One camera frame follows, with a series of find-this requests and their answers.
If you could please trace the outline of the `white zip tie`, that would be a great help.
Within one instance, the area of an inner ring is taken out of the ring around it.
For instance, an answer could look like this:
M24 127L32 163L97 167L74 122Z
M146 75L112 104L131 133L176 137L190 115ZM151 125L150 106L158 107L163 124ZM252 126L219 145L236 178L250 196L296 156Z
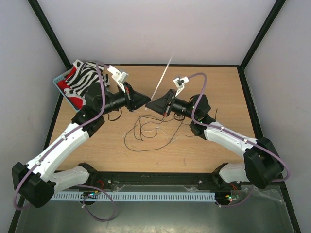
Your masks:
M163 71L163 73L162 73L162 75L161 75L161 77L160 77L160 79L159 79L159 81L157 83L157 86L156 86L156 88L155 88L155 90L154 90L154 92L153 92L153 94L151 96L151 100L153 100L153 98L154 98L154 96L155 96L155 94L156 94L156 92L157 92L157 90L158 90L158 88L159 88L159 86L160 86L160 84L161 84L161 82L162 82L166 72L167 72L167 69L168 69L169 65L171 64L171 61L172 61L173 57L174 57L174 53L172 53L168 63L165 66L165 69L164 69L164 71Z

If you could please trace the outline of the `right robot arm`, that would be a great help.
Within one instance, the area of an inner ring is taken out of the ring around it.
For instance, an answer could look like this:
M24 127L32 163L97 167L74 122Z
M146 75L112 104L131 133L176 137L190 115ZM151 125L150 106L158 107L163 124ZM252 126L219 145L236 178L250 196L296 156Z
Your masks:
M232 182L249 182L265 189L284 171L285 166L268 138L255 139L224 127L208 114L211 107L204 94L184 101L170 89L164 96L147 103L146 107L164 117L174 113L190 118L190 129L195 136L220 144L242 158L240 164L223 163L213 171L212 182L218 189Z

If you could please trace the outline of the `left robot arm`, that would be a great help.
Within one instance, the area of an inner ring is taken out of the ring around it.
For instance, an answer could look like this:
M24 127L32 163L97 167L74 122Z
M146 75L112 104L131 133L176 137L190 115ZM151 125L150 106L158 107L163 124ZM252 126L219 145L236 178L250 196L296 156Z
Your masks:
M96 170L86 163L60 173L55 171L77 147L102 127L104 114L122 107L132 112L151 100L136 92L128 83L124 83L124 89L119 88L115 94L100 83L91 84L85 99L85 105L53 143L26 164L18 162L12 167L16 194L36 208L44 206L54 194L67 188L81 184L86 188L94 187L97 182Z

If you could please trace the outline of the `red cloth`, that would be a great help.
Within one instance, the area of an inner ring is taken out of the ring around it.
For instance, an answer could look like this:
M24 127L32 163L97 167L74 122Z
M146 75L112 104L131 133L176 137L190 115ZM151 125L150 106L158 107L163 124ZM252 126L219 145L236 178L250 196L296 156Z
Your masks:
M70 72L63 76L62 79L56 82L56 85L61 90L61 92L65 95L65 98L70 102L75 110L80 110L85 103L85 100L78 94L74 92L67 84L67 79L69 79L76 71L76 68L73 67Z

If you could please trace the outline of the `black white striped cloth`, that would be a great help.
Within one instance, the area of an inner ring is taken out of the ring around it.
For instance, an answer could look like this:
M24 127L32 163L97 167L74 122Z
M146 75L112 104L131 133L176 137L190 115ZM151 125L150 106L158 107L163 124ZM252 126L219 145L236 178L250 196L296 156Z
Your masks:
M76 68L76 71L67 79L67 84L83 98L91 84L100 82L96 62L76 60L73 62L73 67Z

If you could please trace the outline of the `light blue plastic basket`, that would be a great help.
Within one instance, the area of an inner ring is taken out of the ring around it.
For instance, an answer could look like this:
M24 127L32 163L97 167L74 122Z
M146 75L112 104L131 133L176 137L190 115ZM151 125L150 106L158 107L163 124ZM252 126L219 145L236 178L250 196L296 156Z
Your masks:
M81 96L74 93L74 91L67 85L67 76L70 74L70 71L67 71L56 78L53 79L53 83L56 88L60 91L61 95L69 104L74 108L75 111L78 111L82 108L83 103L85 102Z

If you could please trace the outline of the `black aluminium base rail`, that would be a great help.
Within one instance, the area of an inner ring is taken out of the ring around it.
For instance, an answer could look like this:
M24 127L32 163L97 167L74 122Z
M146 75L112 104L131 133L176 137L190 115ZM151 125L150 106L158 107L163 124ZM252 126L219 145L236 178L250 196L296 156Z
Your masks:
M111 190L118 185L151 185L151 186L194 186L199 190L231 191L233 187L241 189L241 185L249 182L221 181L213 173L156 173L156 172L96 172L90 175L86 185L103 187Z

